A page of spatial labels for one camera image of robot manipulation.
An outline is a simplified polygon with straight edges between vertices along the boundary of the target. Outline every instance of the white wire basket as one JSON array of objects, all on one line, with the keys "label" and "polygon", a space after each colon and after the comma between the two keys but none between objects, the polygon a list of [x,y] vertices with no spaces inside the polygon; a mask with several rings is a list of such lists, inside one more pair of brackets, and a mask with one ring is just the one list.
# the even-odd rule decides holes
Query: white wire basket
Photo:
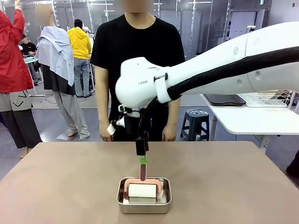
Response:
[{"label": "white wire basket", "polygon": [[249,107],[286,107],[292,91],[275,90],[238,94]]}]

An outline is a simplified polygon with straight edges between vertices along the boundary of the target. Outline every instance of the stool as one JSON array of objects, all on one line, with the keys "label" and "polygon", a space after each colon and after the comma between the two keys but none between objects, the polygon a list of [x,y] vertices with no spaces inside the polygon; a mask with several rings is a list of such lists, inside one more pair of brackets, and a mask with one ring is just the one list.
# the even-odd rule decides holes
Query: stool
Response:
[{"label": "stool", "polygon": [[[185,126],[186,120],[189,121],[189,126]],[[206,129],[202,127],[202,123],[206,123]],[[196,135],[200,135],[200,140],[206,139],[209,141],[210,138],[210,125],[209,125],[209,114],[200,109],[188,110],[185,113],[184,122],[181,131],[181,137],[185,136],[187,141],[195,141]]]}]

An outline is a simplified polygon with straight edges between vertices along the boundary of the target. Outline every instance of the stainless steel container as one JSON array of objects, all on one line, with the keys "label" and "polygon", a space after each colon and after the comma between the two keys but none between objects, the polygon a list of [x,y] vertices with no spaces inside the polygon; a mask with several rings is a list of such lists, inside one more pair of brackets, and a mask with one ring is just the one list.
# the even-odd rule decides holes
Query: stainless steel container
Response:
[{"label": "stainless steel container", "polygon": [[124,194],[125,181],[129,178],[125,177],[120,181],[116,200],[119,204],[120,211],[125,214],[165,214],[168,212],[171,203],[171,188],[170,182],[162,177],[148,177],[148,179],[157,179],[161,182],[162,193],[157,196],[155,203],[143,203],[142,198],[139,198],[140,203],[130,203],[128,196]]}]

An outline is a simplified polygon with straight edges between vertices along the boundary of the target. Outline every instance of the yellow hoodie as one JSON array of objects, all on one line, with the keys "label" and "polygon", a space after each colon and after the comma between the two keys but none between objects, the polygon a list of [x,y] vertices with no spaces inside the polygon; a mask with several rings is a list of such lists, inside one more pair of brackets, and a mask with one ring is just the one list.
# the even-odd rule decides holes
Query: yellow hoodie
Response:
[{"label": "yellow hoodie", "polygon": [[89,36],[80,28],[72,28],[67,31],[71,42],[71,48],[75,58],[89,60],[89,54],[92,50]]}]

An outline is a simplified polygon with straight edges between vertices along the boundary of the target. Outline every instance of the mannequin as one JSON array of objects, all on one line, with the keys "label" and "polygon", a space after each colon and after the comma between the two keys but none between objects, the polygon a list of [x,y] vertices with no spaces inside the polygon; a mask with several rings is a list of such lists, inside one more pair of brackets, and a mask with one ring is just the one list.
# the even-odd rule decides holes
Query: mannequin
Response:
[{"label": "mannequin", "polygon": [[38,38],[35,70],[43,68],[44,88],[53,91],[71,130],[68,137],[79,134],[84,140],[90,133],[75,93],[73,52],[67,33],[56,27],[50,5],[36,5],[36,21],[44,28]]},{"label": "mannequin", "polygon": [[0,113],[17,148],[24,148],[23,158],[30,148],[42,142],[31,111],[28,89],[32,81],[18,42],[21,40],[25,19],[20,0],[15,0],[14,23],[0,11]]}]

